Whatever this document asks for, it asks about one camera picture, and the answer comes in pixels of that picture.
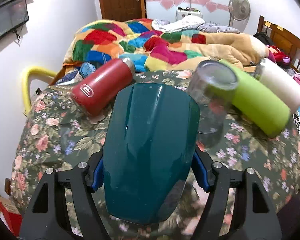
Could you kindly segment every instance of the floral fabric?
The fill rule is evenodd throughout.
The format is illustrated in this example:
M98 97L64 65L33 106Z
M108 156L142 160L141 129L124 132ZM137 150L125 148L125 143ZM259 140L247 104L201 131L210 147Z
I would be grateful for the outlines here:
M192 71L157 71L137 73L135 82L156 82L186 91ZM24 211L39 180L48 167L69 170L87 161L104 144L113 102L103 113L90 120L72 101L72 85L50 86L36 100L21 135L12 167L12 196ZM198 135L198 146L214 161L225 166L257 171L263 186L279 211L300 188L300 143L296 126L290 120L286 129L269 139L239 110L226 116L223 130L213 137ZM106 209L103 187L94 195L99 215L113 239L189 239L205 207L207 193L198 186L192 170L181 200L168 220L141 227L111 216ZM230 226L235 191L230 189L224 224L220 234ZM71 190L66 190L68 213L73 231L80 233Z

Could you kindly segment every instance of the bottle logo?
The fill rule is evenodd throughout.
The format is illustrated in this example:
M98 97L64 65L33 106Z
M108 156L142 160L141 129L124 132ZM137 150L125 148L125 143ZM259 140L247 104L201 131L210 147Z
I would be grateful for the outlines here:
M87 84L83 84L80 86L80 90L88 97L92 98L94 95L93 90Z

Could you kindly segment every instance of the patchwork quilt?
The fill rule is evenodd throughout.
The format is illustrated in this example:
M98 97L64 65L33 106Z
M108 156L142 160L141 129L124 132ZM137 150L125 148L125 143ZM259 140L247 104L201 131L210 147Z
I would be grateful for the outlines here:
M248 34L163 33L153 30L151 23L150 19L90 23L76 32L63 66L81 66L83 62L102 65L113 58L129 57L137 72L194 70L199 62L217 57L244 69L269 55L268 48Z

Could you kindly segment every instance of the red bottle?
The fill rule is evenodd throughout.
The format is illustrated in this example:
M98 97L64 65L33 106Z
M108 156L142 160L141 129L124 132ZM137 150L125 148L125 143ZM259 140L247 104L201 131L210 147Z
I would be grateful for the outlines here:
M90 116L97 116L120 90L131 83L135 71L129 58L112 59L76 85L71 97Z

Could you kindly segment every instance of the wooden headboard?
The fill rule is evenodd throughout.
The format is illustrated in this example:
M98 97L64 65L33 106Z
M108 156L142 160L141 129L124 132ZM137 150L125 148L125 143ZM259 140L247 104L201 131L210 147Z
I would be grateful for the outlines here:
M275 46L283 50L291 59L290 67L300 72L300 39L286 29L259 18L257 32L267 33Z

